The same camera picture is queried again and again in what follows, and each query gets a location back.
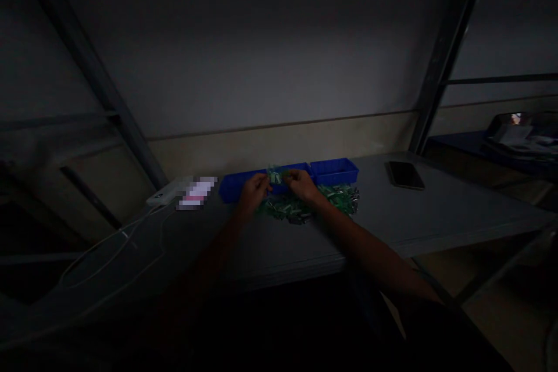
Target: person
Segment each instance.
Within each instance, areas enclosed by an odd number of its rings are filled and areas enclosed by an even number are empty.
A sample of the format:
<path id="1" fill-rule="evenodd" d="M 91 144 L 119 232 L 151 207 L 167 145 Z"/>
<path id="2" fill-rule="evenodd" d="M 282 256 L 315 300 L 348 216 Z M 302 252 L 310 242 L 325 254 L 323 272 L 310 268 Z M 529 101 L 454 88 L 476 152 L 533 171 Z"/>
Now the person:
<path id="1" fill-rule="evenodd" d="M 284 181 L 321 217 L 332 239 L 353 266 L 397 308 L 406 338 L 400 336 L 386 344 L 378 341 L 378 336 L 368 332 L 366 326 L 349 326 L 348 323 L 365 323 L 359 320 L 363 317 L 351 309 L 353 306 L 345 302 L 328 305 L 330 301 L 342 299 L 343 292 L 324 296 L 319 290 L 323 286 L 311 284 L 311 281 L 294 285 L 298 291 L 290 288 L 286 296 L 270 288 L 268 292 L 272 293 L 274 305 L 260 309 L 256 320 L 243 317 L 249 317 L 252 311 L 258 310 L 257 304 L 263 302 L 253 303 L 248 310 L 241 308 L 242 303 L 227 302 L 219 309 L 209 310 L 206 317 L 216 320 L 199 324 L 202 307 L 240 239 L 243 226 L 250 222 L 272 190 L 268 176 L 256 174 L 244 185 L 231 218 L 193 265 L 168 287 L 141 325 L 130 345 L 133 350 L 123 359 L 127 368 L 134 363 L 143 367 L 152 363 L 159 370 L 162 366 L 177 365 L 186 365 L 187 369 L 219 365 L 261 370 L 284 369 L 304 362 L 314 367 L 320 364 L 332 367 L 339 362 L 346 369 L 385 370 L 412 366 L 424 367 L 424 370 L 470 371 L 473 367 L 492 372 L 511 370 L 480 332 L 450 312 L 430 284 L 407 262 L 330 204 L 307 172 L 290 170 Z M 312 290 L 305 293 L 305 288 Z M 303 297 L 297 299 L 293 295 L 299 291 Z M 291 300 L 296 301 L 295 306 L 288 315 L 282 315 L 284 309 L 289 309 Z M 305 305 L 303 315 L 296 315 L 297 305 Z M 307 318 L 314 312 L 318 313 L 318 318 L 304 329 Z M 390 314 L 384 310 L 383 315 Z M 275 319 L 272 327 L 266 322 L 267 317 Z M 296 324 L 286 326 L 293 319 Z M 282 337 L 266 345 L 262 341 L 274 337 L 269 328 L 281 328 Z M 205 349 L 196 345 L 198 340 L 204 340 Z"/>

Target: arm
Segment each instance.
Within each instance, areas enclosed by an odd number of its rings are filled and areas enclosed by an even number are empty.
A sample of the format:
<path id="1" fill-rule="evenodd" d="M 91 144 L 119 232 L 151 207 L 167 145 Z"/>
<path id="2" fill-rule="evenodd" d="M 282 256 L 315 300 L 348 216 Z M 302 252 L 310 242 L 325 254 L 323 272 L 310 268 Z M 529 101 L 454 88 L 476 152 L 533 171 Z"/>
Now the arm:
<path id="1" fill-rule="evenodd" d="M 329 203 L 304 170 L 291 170 L 285 182 L 325 220 L 337 244 L 398 308 L 408 315 L 423 300 L 441 302 L 438 295 L 387 244 Z"/>
<path id="2" fill-rule="evenodd" d="M 164 291 L 155 311 L 141 327 L 134 346 L 154 349 L 174 361 L 177 345 L 188 343 L 190 332 L 210 290 L 267 191 L 269 178 L 257 174 L 246 182 L 233 216 L 193 265 Z"/>

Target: cable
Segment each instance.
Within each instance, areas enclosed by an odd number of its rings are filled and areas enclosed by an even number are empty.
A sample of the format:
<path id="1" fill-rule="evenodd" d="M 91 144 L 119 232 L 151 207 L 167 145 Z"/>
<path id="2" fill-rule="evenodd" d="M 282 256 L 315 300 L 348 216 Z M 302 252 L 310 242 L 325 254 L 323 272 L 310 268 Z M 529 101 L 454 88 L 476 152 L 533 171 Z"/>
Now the cable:
<path id="1" fill-rule="evenodd" d="M 76 260 L 74 260 L 67 268 L 66 270 L 62 273 L 62 275 L 60 275 L 60 280 L 58 281 L 58 283 L 63 286 L 66 289 L 72 289 L 75 287 L 80 286 L 81 284 L 87 282 L 88 280 L 92 279 L 93 277 L 95 277 L 96 275 L 98 275 L 100 272 L 102 272 L 109 264 L 111 264 L 111 262 L 118 257 L 118 255 L 124 250 L 124 248 L 127 246 L 127 244 L 130 242 L 130 240 L 132 239 L 132 237 L 134 236 L 134 233 L 136 231 L 136 229 L 143 223 L 143 221 L 145 221 L 145 219 L 147 219 L 149 216 L 156 214 L 157 212 L 163 210 L 164 208 L 166 208 L 167 206 L 169 206 L 172 203 L 172 201 L 164 206 L 154 206 L 151 210 L 149 210 L 149 212 L 142 216 L 140 219 L 126 225 L 125 227 L 120 228 L 118 231 L 114 232 L 113 234 L 110 234 L 108 237 L 104 238 L 103 240 L 99 241 L 97 244 L 95 244 L 93 247 L 87 249 L 85 252 L 83 252 L 81 254 L 80 257 L 78 257 Z M 130 232 L 129 235 L 127 235 L 124 230 L 126 228 L 128 228 L 129 226 L 135 225 L 134 228 L 132 229 L 132 231 Z M 89 253 L 91 253 L 94 249 L 96 249 L 98 246 L 100 246 L 101 244 L 103 244 L 105 241 L 113 238 L 114 236 L 118 235 L 118 234 L 124 234 L 124 236 L 126 237 L 126 241 L 124 241 L 124 244 L 118 249 L 118 251 L 105 263 L 103 264 L 99 269 L 97 269 L 94 273 L 92 273 L 91 275 L 89 275 L 88 277 L 86 277 L 85 279 L 81 280 L 80 282 L 76 283 L 76 284 L 72 284 L 72 285 L 65 285 L 64 284 L 64 278 L 66 277 L 66 274 L 71 271 L 75 265 L 77 265 L 78 263 L 80 263 L 83 258 L 85 256 L 87 256 Z"/>
<path id="2" fill-rule="evenodd" d="M 155 207 L 154 209 L 160 208 L 159 210 L 163 210 L 163 209 L 166 208 L 168 205 L 164 205 L 162 208 L 161 208 L 161 207 Z M 152 212 L 152 211 L 153 211 L 153 209 L 150 210 L 149 213 L 148 213 L 146 216 L 142 217 L 141 219 L 139 219 L 139 220 L 137 220 L 137 221 L 135 221 L 135 222 L 133 222 L 133 223 L 131 223 L 131 224 L 128 224 L 127 226 L 125 226 L 125 228 L 127 228 L 127 227 L 129 227 L 130 225 L 133 225 L 133 224 L 135 224 L 135 223 L 139 223 L 139 222 L 142 221 L 143 219 L 147 218 L 149 215 L 152 215 L 152 214 L 154 214 L 154 213 L 159 212 L 159 211 L 156 211 L 156 212 Z M 164 233 L 163 227 L 164 227 L 164 224 L 165 224 L 165 222 L 167 221 L 167 219 L 169 219 L 171 215 L 173 215 L 173 214 L 175 214 L 175 213 L 177 213 L 177 212 L 178 212 L 178 211 L 176 211 L 176 210 L 175 210 L 175 211 L 172 211 L 170 214 L 168 214 L 168 215 L 163 219 L 163 221 L 162 221 L 161 224 L 159 225 L 159 246 L 160 246 L 161 251 L 162 251 L 161 254 L 160 254 L 158 257 L 156 257 L 153 261 L 151 261 L 150 264 L 148 264 L 147 266 L 145 266 L 145 267 L 144 267 L 136 276 L 134 276 L 129 282 L 125 283 L 124 285 L 122 285 L 122 286 L 121 286 L 120 288 L 118 288 L 117 290 L 111 292 L 111 293 L 110 293 L 109 295 L 107 295 L 106 297 L 100 299 L 99 301 L 97 301 L 97 303 L 95 303 L 95 304 L 93 304 L 92 306 L 90 306 L 89 308 L 85 309 L 85 310 L 82 311 L 79 315 L 77 315 L 76 317 L 72 318 L 71 320 L 68 320 L 68 321 L 65 322 L 65 323 L 57 324 L 57 325 L 55 325 L 55 326 L 53 326 L 53 327 L 50 327 L 50 328 L 41 330 L 41 331 L 36 332 L 36 333 L 34 333 L 34 334 L 26 335 L 26 336 L 23 337 L 23 338 L 11 340 L 11 341 L 9 341 L 9 342 L 7 342 L 7 343 L 0 344 L 0 350 L 6 350 L 6 349 L 9 349 L 9 348 L 12 348 L 12 347 L 21 345 L 21 344 L 23 344 L 23 343 L 25 343 L 25 342 L 28 342 L 28 341 L 30 341 L 30 340 L 34 340 L 34 339 L 37 339 L 37 338 L 41 338 L 41 337 L 43 337 L 44 335 L 48 335 L 48 334 L 51 334 L 51 333 L 53 333 L 53 332 L 56 332 L 56 331 L 58 331 L 58 330 L 60 330 L 60 329 L 63 329 L 63 328 L 64 328 L 65 326 L 67 326 L 69 323 L 71 323 L 71 322 L 73 322 L 73 321 L 77 321 L 78 319 L 80 319 L 80 318 L 82 318 L 82 317 L 85 317 L 87 314 L 90 314 L 91 312 L 93 312 L 94 310 L 96 310 L 97 308 L 99 308 L 100 306 L 102 306 L 105 302 L 107 302 L 108 300 L 112 299 L 114 296 L 118 295 L 122 290 L 124 290 L 124 289 L 126 289 L 127 287 L 129 287 L 129 286 L 130 286 L 132 283 L 134 283 L 136 280 L 138 280 L 138 278 L 139 278 L 141 275 L 143 275 L 147 270 L 149 270 L 155 263 L 157 263 L 157 262 L 166 254 L 166 251 L 165 251 L 164 246 L 163 246 L 163 233 Z M 105 265 L 103 265 L 103 268 L 99 269 L 99 271 L 101 271 L 102 269 L 104 269 L 104 267 L 107 266 L 107 265 L 108 265 L 108 262 L 105 263 Z M 94 275 L 96 275 L 97 273 L 99 273 L 99 271 L 95 272 L 92 276 L 90 276 L 90 277 L 87 278 L 86 280 L 89 280 L 91 277 L 93 277 Z"/>

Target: smartphone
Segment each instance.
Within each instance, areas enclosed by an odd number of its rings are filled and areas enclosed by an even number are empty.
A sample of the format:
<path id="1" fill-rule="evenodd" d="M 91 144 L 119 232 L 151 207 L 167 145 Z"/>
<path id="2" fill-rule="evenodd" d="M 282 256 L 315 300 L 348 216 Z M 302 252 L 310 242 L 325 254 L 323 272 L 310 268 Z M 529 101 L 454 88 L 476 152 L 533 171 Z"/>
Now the smartphone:
<path id="1" fill-rule="evenodd" d="M 394 186 L 424 190 L 423 180 L 411 163 L 387 162 L 387 169 L 391 183 Z"/>

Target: white power strip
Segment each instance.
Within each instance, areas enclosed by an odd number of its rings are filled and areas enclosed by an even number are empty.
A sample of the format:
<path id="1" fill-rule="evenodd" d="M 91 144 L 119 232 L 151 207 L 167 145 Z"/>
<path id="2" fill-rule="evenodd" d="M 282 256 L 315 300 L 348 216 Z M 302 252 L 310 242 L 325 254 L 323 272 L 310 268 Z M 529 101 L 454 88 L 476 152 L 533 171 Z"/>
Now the white power strip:
<path id="1" fill-rule="evenodd" d="M 147 199 L 146 203 L 149 206 L 168 205 L 177 196 L 184 195 L 193 180 L 193 176 L 177 177 L 164 188 L 155 192 Z"/>

